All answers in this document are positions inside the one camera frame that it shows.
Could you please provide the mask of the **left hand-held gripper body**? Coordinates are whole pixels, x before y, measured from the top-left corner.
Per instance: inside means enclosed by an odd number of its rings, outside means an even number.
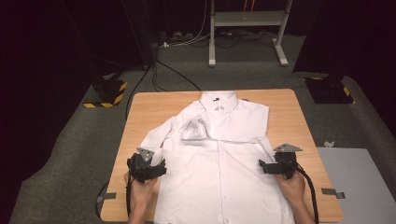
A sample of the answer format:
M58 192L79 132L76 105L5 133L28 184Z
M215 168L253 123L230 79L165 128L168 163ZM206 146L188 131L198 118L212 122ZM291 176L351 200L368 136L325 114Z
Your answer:
M137 152L127 160L129 177L140 183L154 178L155 169L151 166L153 155L153 151L139 147Z

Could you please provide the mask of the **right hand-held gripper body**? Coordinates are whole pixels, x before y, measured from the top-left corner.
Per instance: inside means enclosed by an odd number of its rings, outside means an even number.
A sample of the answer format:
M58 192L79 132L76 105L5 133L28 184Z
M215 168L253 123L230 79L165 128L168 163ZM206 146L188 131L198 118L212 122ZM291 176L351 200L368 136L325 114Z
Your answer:
M293 176L298 168L296 153L302 151L300 147L291 144L282 144L275 148L276 173L283 175L286 179Z

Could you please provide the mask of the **white button-up dress shirt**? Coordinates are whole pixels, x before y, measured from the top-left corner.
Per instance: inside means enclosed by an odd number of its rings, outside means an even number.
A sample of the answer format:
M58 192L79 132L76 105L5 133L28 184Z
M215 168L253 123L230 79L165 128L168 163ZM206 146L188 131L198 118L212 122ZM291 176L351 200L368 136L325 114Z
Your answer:
M269 108L233 91L205 91L141 147L165 163L155 224L294 224L276 180L259 163L275 152Z

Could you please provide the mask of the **person's left hand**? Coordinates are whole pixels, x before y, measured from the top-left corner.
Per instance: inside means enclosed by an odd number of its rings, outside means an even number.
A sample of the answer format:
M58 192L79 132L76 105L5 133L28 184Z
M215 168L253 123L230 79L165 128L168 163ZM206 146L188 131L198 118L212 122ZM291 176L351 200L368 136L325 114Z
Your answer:
M150 179L145 183L133 181L128 173L124 175L124 180L127 185L127 192L130 194L129 205L131 212L130 217L143 216L149 206L152 198L152 191L158 179Z

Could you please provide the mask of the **person's right hand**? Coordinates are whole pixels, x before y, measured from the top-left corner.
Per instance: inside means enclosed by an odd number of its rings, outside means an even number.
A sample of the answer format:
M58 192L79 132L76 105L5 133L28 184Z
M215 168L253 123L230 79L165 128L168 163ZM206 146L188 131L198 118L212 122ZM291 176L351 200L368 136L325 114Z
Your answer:
M299 172L294 172L290 179L285 179L282 175L275 175L274 179L279 185L284 197L289 202L292 210L297 211L305 208L305 181L304 177Z

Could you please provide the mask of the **grey tape piece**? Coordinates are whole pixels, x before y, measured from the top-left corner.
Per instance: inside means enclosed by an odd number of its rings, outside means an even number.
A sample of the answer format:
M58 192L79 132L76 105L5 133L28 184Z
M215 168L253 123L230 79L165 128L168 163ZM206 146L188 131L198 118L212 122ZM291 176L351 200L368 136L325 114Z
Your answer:
M99 195L96 198L96 203L102 203L104 200L110 200L110 199L116 199L117 193L116 192L111 192L111 193L106 193L105 195Z
M324 195L332 195L334 196L336 199L345 199L346 195L344 192L338 192L336 189L326 189L326 188L322 188L321 189L322 194Z

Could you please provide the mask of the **grey flat board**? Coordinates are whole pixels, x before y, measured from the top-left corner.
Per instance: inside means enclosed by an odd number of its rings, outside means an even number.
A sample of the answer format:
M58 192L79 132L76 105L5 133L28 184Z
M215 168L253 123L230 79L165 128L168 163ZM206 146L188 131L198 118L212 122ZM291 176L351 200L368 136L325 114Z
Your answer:
M319 147L343 219L338 224L396 224L396 201L365 148Z

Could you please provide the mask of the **black base with yellow stripes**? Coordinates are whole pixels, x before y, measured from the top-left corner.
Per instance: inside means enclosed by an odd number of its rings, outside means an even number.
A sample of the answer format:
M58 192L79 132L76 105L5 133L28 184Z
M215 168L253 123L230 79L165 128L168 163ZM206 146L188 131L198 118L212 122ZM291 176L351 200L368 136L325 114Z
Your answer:
M91 84L82 100L82 105L86 108L117 106L126 87L127 83L123 80L106 80L101 84Z
M307 86L315 104L352 104L354 99L341 82L332 82L327 77L306 77Z

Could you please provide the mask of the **power strip with plugs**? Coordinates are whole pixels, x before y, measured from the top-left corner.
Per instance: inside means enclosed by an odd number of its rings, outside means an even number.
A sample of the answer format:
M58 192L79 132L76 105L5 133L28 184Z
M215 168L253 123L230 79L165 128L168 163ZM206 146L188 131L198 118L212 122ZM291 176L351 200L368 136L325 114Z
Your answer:
M172 34L160 32L160 48L170 48L173 46L188 45L195 38L193 34L182 34L181 32L173 32Z

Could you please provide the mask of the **white metal stand frame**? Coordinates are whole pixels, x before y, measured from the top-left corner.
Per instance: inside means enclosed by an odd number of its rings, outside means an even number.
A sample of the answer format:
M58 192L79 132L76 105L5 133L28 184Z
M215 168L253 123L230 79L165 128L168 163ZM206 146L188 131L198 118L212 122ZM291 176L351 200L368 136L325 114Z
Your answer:
M210 39L208 65L216 66L216 47L215 47L215 29L218 27L244 27L244 26L277 26L278 33L272 39L276 55L281 66L288 66L281 43L287 26L290 9L293 0L287 0L285 8L277 11L236 11L236 12L217 12L215 10L215 0L211 0L210 11Z

